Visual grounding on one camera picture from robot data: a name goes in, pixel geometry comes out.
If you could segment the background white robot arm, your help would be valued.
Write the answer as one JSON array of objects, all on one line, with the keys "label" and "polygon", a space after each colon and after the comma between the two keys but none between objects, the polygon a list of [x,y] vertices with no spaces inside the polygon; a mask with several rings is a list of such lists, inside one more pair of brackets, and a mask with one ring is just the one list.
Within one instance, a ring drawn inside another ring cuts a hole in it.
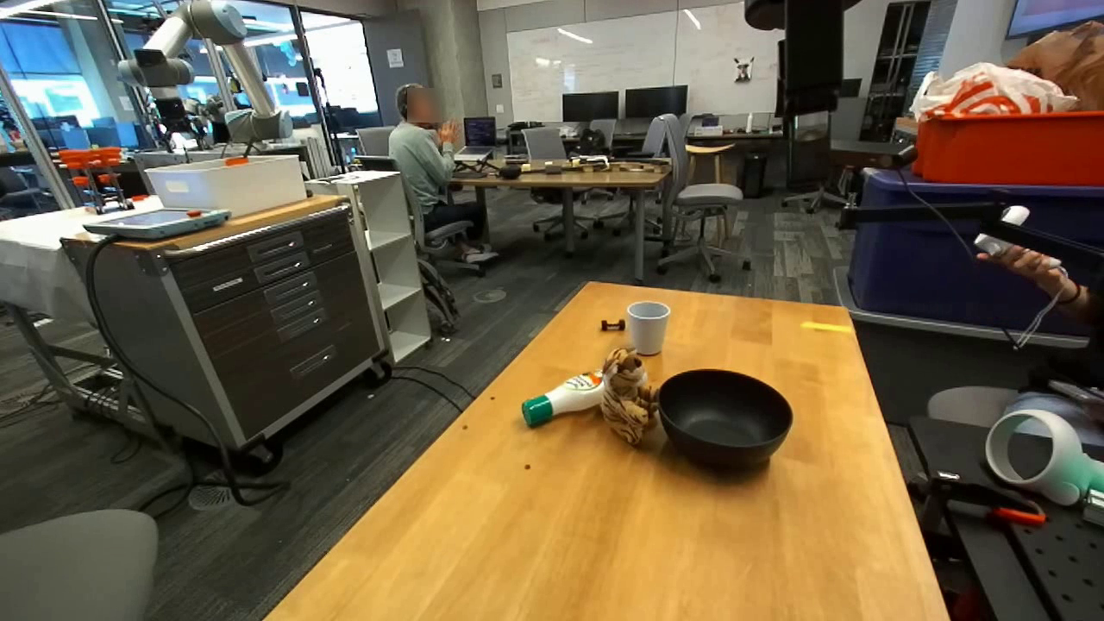
[{"label": "background white robot arm", "polygon": [[233,0],[179,0],[176,10],[127,56],[118,72],[153,94],[159,123],[169,136],[192,132],[184,90],[198,79],[188,44],[202,41],[219,53],[229,77],[246,90],[250,107],[229,109],[229,139],[238,145],[280,142],[294,136],[294,122],[266,90],[266,79],[250,53],[246,18]]}]

